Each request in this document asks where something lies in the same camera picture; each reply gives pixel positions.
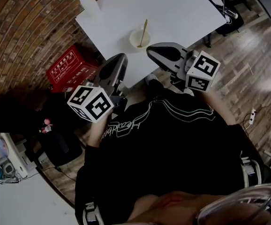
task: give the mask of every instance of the wooden floor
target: wooden floor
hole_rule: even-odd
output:
[[[254,11],[248,11],[242,4],[236,8],[245,22],[255,18],[259,12],[256,5],[253,6]],[[252,108],[259,111],[254,124],[247,132],[264,161],[270,163],[263,150],[271,151],[271,21],[263,21],[250,29],[241,33],[234,32],[227,37],[214,32],[212,43],[212,48],[206,48],[198,41],[190,48],[204,50],[221,61],[212,88],[221,95],[238,123],[242,124],[245,115],[250,113]],[[165,87],[177,91],[170,84],[169,73],[157,70],[156,74]],[[128,104],[142,101],[143,91],[144,84],[140,82],[129,92]],[[83,163],[84,154],[61,168],[66,175],[75,179]],[[69,200],[74,202],[74,181],[54,169],[46,171],[45,174]]]

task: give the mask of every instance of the white cube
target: white cube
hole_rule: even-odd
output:
[[[220,62],[202,51],[187,72],[186,87],[207,92],[219,70]]]
[[[67,104],[79,117],[94,123],[113,108],[113,103],[103,88],[81,85],[76,88]]]

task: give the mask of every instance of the white vase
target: white vase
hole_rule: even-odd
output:
[[[96,16],[100,13],[100,8],[96,0],[80,0],[80,4],[89,16]]]

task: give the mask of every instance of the black sleeve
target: black sleeve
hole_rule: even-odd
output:
[[[228,130],[230,134],[230,138],[233,141],[233,144],[235,145],[236,148],[238,148],[240,151],[243,151],[243,157],[244,156],[249,156],[250,159],[255,160],[261,170],[261,175],[262,175],[262,182],[264,180],[263,177],[263,171],[264,171],[264,163],[263,160],[259,154],[259,152],[256,150],[255,146],[251,142],[251,140],[247,137],[245,131],[241,127],[240,124],[236,125],[230,125],[228,126]]]
[[[84,166],[79,169],[75,183],[75,216],[79,224],[83,220],[83,210],[86,203],[92,202],[95,194],[99,148],[89,145],[84,151]]]

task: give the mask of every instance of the brick wall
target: brick wall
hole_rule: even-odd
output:
[[[27,98],[72,44],[96,49],[75,21],[82,11],[79,0],[0,0],[0,94]]]

